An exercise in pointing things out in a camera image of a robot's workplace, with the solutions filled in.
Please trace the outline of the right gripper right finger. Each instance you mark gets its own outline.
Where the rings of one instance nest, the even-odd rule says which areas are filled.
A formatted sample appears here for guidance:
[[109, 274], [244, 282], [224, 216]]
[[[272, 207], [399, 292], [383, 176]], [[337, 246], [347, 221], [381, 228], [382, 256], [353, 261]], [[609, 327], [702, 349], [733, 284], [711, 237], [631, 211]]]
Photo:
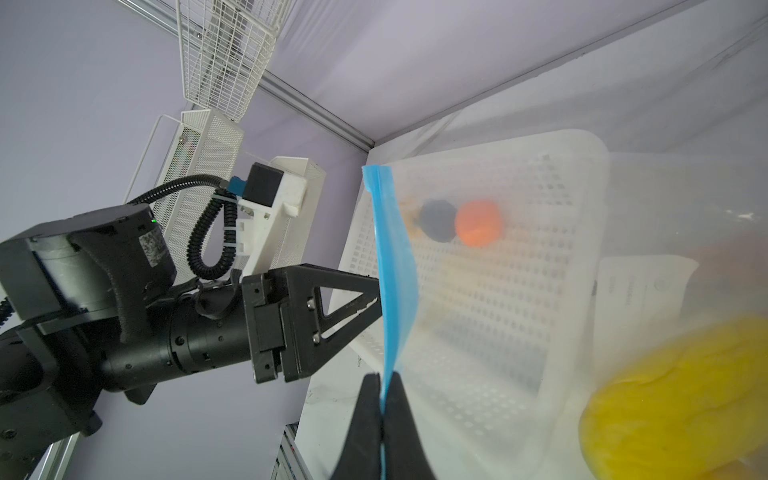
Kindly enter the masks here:
[[435, 480], [398, 372], [388, 384], [382, 416], [382, 474], [386, 480]]

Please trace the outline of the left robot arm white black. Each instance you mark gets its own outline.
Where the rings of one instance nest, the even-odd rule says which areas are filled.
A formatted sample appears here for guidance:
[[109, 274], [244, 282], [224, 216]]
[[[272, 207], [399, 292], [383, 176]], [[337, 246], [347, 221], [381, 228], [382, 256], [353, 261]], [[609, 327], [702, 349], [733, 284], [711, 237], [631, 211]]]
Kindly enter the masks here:
[[34, 226], [3, 242], [1, 475], [101, 427], [101, 393], [142, 405], [156, 385], [250, 362], [257, 382], [316, 373], [379, 319], [375, 278], [310, 264], [179, 284], [146, 204]]

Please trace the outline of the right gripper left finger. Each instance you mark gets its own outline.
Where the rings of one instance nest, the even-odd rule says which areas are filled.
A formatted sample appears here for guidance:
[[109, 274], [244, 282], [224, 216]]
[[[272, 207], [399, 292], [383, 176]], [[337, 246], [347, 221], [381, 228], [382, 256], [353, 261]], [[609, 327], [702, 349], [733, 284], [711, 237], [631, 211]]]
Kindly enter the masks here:
[[381, 478], [380, 387], [378, 374], [368, 374], [363, 378], [332, 480]]

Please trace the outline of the white plastic perforated basket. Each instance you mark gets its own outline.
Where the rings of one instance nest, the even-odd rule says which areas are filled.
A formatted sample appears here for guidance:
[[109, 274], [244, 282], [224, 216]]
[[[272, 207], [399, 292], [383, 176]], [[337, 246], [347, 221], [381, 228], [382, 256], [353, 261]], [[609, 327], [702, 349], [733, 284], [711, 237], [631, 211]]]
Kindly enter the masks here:
[[[343, 266], [382, 278], [386, 317], [353, 342], [402, 377], [441, 479], [530, 479], [568, 395], [605, 230], [609, 154], [584, 130], [363, 169]], [[428, 238], [423, 204], [492, 200], [501, 237]]]

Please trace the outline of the clear zip top bag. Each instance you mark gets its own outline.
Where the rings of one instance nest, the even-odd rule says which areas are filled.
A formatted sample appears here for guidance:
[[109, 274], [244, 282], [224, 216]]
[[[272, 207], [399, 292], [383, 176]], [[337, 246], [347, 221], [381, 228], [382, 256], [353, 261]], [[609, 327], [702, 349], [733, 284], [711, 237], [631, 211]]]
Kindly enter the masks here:
[[383, 386], [440, 479], [696, 479], [767, 451], [767, 163], [561, 130], [363, 170]]

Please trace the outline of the black round food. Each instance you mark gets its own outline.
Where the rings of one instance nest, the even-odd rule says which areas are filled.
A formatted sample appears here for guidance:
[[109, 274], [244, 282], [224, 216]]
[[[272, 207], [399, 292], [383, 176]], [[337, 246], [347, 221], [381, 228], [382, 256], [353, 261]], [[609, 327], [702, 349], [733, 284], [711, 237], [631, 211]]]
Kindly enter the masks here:
[[456, 237], [457, 208], [446, 200], [430, 200], [423, 204], [418, 226], [433, 241], [449, 243]]

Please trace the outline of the small orange tangerine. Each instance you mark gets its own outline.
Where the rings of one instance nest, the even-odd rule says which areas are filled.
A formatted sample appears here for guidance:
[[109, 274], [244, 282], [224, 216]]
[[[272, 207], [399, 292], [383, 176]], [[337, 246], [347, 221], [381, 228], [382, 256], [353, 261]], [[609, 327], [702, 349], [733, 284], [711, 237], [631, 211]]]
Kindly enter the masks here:
[[501, 237], [503, 230], [501, 210], [492, 200], [463, 203], [454, 224], [459, 240], [469, 247], [489, 245]]

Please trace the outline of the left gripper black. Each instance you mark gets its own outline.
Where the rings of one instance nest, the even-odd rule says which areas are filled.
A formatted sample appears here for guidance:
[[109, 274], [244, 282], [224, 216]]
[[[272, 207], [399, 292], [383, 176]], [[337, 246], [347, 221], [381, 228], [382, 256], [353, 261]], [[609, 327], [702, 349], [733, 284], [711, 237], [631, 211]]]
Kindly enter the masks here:
[[[242, 362], [256, 370], [257, 381], [275, 379], [275, 361], [259, 350], [257, 339], [259, 313], [267, 315], [268, 327], [277, 325], [278, 308], [268, 304], [274, 288], [288, 298], [280, 308], [286, 382], [315, 374], [382, 316], [375, 277], [311, 264], [272, 269], [244, 277], [237, 288], [202, 291], [150, 310], [151, 333], [137, 340], [104, 340], [98, 349], [101, 388], [144, 404], [157, 384]], [[327, 313], [323, 289], [354, 297]]]

